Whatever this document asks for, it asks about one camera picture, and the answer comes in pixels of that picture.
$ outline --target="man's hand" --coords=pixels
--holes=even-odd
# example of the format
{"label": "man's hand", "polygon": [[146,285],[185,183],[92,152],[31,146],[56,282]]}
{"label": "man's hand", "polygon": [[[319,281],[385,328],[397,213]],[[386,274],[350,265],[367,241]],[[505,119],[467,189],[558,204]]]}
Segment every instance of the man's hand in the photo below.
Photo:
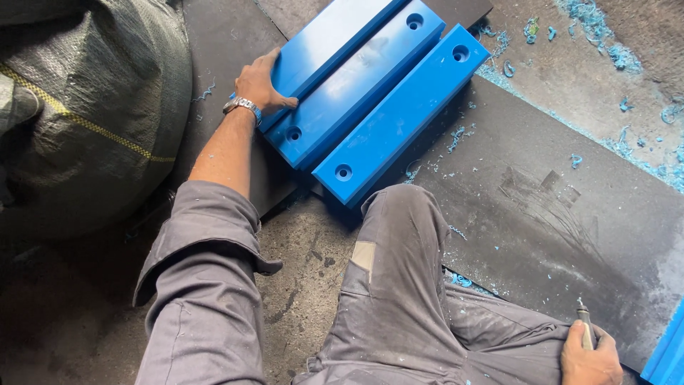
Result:
{"label": "man's hand", "polygon": [[579,319],[568,332],[560,355],[563,385],[621,385],[622,367],[615,340],[600,327],[594,326],[598,338],[596,350],[582,349],[584,325]]}
{"label": "man's hand", "polygon": [[280,48],[274,48],[266,56],[257,58],[251,66],[244,66],[240,77],[235,80],[235,96],[243,97],[261,110],[263,116],[282,108],[296,108],[295,97],[284,97],[273,88],[271,70],[280,55]]}

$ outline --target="gray sack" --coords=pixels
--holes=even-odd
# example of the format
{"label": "gray sack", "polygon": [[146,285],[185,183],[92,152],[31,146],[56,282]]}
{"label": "gray sack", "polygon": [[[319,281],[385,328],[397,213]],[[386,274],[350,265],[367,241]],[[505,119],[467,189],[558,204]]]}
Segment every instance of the gray sack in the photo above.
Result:
{"label": "gray sack", "polygon": [[67,238],[122,219],[171,171],[192,66],[181,2],[0,0],[0,236]]}

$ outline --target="sleeve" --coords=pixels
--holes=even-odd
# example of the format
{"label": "sleeve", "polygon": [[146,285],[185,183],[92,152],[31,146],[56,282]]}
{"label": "sleeve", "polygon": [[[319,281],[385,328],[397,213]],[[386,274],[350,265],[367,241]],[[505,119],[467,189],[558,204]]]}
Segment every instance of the sleeve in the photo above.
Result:
{"label": "sleeve", "polygon": [[145,261],[133,304],[157,298],[136,384],[264,384],[263,313],[254,272],[282,262],[259,255],[254,206],[234,190],[188,181]]}

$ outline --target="man's right hand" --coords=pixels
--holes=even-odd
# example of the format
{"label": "man's right hand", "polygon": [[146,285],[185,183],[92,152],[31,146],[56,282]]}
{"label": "man's right hand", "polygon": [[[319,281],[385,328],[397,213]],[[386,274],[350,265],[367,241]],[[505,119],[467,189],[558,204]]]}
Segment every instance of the man's right hand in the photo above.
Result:
{"label": "man's right hand", "polygon": [[570,327],[560,355],[563,385],[621,385],[622,367],[615,340],[594,326],[598,338],[596,350],[582,349],[584,325],[579,319]]}

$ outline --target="yellow stripe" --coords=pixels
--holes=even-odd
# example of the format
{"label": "yellow stripe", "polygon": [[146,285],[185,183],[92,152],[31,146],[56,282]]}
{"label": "yellow stripe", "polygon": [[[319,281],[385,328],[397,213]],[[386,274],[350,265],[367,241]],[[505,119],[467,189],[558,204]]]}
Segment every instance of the yellow stripe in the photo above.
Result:
{"label": "yellow stripe", "polygon": [[52,108],[55,109],[55,111],[59,112],[62,116],[64,116],[65,118],[69,119],[74,123],[84,126],[90,131],[96,132],[106,138],[112,139],[114,142],[117,142],[120,145],[124,145],[132,149],[133,151],[144,156],[145,158],[148,158],[153,162],[173,162],[176,160],[176,158],[162,158],[159,156],[154,156],[151,152],[145,150],[144,148],[131,142],[130,140],[122,138],[121,136],[113,132],[107,131],[106,129],[87,120],[86,118],[83,118],[82,116],[67,110],[67,108],[64,106],[64,104],[62,104],[62,102],[49,95],[47,92],[43,91],[43,89],[41,89],[40,87],[24,79],[21,75],[14,72],[14,70],[12,70],[4,63],[0,63],[0,73],[3,73],[5,76],[12,78],[15,82],[21,84],[22,87],[34,91],[41,99],[45,100],[45,103],[48,103],[50,106],[52,106]]}

